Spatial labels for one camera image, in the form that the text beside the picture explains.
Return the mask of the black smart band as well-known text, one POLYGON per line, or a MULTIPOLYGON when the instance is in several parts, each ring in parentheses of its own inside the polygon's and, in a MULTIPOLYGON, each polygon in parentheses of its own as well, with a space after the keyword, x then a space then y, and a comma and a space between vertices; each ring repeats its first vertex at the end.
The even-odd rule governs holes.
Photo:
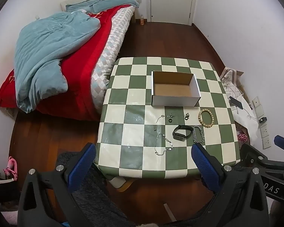
POLYGON ((178 125, 172 132, 173 139, 185 141, 191 137, 193 128, 186 125, 178 125))

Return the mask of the black charger plug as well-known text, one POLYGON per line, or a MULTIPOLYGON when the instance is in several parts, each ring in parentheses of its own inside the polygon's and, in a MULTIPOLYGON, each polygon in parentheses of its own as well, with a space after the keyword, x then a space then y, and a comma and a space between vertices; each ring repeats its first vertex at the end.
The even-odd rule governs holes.
POLYGON ((262 117, 262 118, 259 119, 259 123, 260 123, 260 124, 263 124, 263 123, 265 123, 266 121, 267 121, 267 117, 262 117))

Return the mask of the red white plastic bag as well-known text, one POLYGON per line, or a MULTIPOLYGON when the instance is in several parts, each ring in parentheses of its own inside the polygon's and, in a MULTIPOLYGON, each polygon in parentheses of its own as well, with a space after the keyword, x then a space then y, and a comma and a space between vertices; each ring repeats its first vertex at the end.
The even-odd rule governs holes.
POLYGON ((249 137, 247 134, 245 134, 243 131, 237 131, 237 140, 241 144, 247 144, 249 142, 249 137))

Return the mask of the black fuzzy cushion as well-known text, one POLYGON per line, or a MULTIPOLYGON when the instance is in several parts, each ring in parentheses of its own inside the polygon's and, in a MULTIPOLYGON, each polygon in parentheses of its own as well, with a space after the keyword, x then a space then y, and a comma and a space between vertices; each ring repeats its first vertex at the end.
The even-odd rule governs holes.
POLYGON ((93 226, 135 226, 111 201, 106 186, 104 175, 93 164, 72 196, 93 226))

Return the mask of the pink plastic object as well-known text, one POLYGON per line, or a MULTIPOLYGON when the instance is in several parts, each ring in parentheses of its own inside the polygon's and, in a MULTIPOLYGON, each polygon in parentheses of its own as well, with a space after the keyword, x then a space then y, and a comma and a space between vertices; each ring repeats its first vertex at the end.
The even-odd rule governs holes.
POLYGON ((17 161, 12 156, 8 158, 7 166, 3 171, 7 178, 12 178, 15 181, 18 179, 17 161))

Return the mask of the black smartphone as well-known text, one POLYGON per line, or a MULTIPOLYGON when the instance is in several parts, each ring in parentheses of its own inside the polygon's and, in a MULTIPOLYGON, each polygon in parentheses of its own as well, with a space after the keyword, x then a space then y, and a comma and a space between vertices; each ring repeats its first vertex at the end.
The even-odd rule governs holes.
POLYGON ((232 96, 229 97, 229 102, 231 106, 236 106, 237 108, 243 110, 243 105, 240 101, 236 100, 232 96))

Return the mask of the red bed sheet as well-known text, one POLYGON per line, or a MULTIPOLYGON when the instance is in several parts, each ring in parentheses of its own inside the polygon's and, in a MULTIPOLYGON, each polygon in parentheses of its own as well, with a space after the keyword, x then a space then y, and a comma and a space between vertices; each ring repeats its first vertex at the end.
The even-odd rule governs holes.
MULTIPOLYGON (((131 5, 117 6, 98 14, 86 13, 99 19, 101 27, 83 46, 60 61, 61 71, 68 82, 68 90, 41 100, 35 110, 64 118, 99 120, 99 113, 92 101, 91 76, 107 42, 112 25, 111 18, 120 8, 129 6, 131 5)), ((14 69, 0 87, 0 108, 19 109, 16 103, 14 69)))

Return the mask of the green white checkered tablecloth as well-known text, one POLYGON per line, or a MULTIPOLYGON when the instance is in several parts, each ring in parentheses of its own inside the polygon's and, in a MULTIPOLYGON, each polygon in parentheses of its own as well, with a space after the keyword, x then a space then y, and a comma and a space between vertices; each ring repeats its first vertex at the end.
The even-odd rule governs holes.
POLYGON ((186 177, 197 173, 191 157, 196 141, 222 165, 233 165, 240 159, 236 125, 214 66, 182 58, 118 59, 100 119, 98 168, 111 179, 186 177), (195 107, 153 107, 153 71, 193 73, 201 91, 199 103, 195 107), (173 139, 178 125, 191 126, 191 137, 173 139))

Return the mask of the teal blanket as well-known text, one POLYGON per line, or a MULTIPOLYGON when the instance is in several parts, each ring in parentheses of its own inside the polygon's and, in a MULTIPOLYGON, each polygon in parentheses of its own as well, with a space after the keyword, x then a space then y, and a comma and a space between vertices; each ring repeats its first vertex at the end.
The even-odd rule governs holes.
POLYGON ((65 93, 60 61, 100 29, 100 20, 81 11, 59 12, 22 28, 16 42, 14 74, 17 107, 25 113, 48 97, 65 93))

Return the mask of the open cardboard box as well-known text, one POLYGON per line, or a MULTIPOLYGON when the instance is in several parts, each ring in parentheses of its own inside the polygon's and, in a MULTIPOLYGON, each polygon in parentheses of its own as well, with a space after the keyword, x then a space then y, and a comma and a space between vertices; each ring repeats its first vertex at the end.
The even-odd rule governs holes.
POLYGON ((195 107, 201 92, 193 73, 151 72, 151 105, 154 107, 195 107))

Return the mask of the white door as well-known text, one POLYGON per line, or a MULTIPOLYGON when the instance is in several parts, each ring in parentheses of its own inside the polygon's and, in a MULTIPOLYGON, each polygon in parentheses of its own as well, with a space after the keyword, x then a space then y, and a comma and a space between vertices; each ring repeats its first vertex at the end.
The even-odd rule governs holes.
POLYGON ((196 0, 146 0, 148 22, 191 26, 196 0))

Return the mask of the orange bottle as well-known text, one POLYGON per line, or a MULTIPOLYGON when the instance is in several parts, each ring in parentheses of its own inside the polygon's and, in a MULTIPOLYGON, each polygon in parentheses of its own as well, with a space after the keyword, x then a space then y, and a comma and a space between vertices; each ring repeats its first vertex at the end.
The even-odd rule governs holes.
POLYGON ((140 16, 140 25, 143 26, 144 24, 145 24, 145 22, 144 22, 144 16, 141 15, 141 16, 140 16))

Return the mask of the checkered mattress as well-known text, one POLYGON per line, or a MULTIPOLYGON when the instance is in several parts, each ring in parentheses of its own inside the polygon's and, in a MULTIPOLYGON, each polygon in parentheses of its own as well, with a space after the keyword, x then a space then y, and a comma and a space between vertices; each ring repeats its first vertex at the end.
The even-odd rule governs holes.
POLYGON ((134 11, 134 6, 120 8, 111 18, 112 25, 107 42, 91 76, 92 101, 98 113, 102 111, 111 71, 122 46, 130 20, 134 15, 134 11))

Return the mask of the teal pillow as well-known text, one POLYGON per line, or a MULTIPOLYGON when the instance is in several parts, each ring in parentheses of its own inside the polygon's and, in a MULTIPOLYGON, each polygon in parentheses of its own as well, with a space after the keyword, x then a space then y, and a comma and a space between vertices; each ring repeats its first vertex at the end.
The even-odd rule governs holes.
POLYGON ((84 0, 77 3, 68 2, 65 5, 65 11, 74 12, 82 9, 88 13, 97 14, 102 11, 122 5, 131 5, 138 8, 139 2, 137 0, 84 0))

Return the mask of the white wall socket strip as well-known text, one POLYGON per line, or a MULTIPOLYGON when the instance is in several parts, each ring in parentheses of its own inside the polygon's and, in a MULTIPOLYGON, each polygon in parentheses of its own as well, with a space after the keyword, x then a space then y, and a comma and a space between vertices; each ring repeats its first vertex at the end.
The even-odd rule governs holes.
POLYGON ((252 100, 252 105, 257 118, 257 122, 259 124, 262 147, 263 149, 268 149, 269 147, 271 147, 271 142, 268 130, 267 117, 265 115, 260 99, 257 96, 252 100))

